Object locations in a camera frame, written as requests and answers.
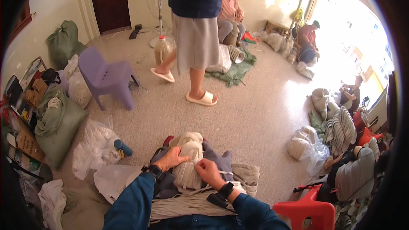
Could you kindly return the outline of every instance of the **red shirt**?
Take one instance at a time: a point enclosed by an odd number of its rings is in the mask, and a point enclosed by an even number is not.
[[[312,44],[315,44],[315,31],[313,30],[312,25],[304,25],[298,31],[298,44],[301,47],[304,47],[308,44],[308,41],[305,39],[307,37]]]

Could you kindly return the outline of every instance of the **cardboard box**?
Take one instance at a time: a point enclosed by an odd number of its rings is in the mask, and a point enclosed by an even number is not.
[[[28,102],[37,107],[41,99],[41,95],[38,92],[32,90],[26,91],[25,94]]]
[[[45,94],[45,90],[47,90],[47,84],[45,84],[42,78],[36,79],[31,86],[34,90],[36,90],[41,96]]]
[[[27,126],[21,119],[18,119],[20,125],[19,140],[17,148],[24,154],[31,156],[39,162],[44,162],[45,154],[38,145],[34,135],[28,130]]]

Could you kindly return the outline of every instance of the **white slipper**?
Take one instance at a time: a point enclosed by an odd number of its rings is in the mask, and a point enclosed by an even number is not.
[[[151,68],[151,72],[157,75],[158,77],[165,79],[168,82],[171,82],[171,83],[175,82],[175,79],[173,78],[173,75],[170,71],[167,74],[159,74],[155,71],[155,68]]]
[[[203,98],[201,98],[200,100],[192,99],[192,98],[189,96],[189,94],[186,95],[186,99],[187,99],[188,101],[190,101],[190,102],[197,103],[197,104],[200,104],[200,105],[203,105],[203,106],[214,106],[214,105],[216,105],[216,103],[217,103],[217,100],[216,100],[215,103],[212,103],[213,94],[211,94],[211,93],[208,92],[208,91],[206,91],[206,92],[204,93]]]

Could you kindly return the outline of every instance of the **purple plastic chair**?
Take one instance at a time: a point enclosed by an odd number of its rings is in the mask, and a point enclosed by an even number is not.
[[[128,83],[130,77],[138,86],[140,83],[130,68],[129,62],[106,63],[95,47],[88,47],[79,56],[78,67],[102,111],[105,109],[99,101],[99,96],[105,94],[114,95],[127,110],[135,107]]]

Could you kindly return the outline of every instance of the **plastic jug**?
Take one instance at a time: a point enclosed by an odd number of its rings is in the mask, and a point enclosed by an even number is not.
[[[159,41],[156,43],[153,51],[155,53],[156,65],[160,65],[172,51],[171,43],[166,41],[165,36],[160,36]]]

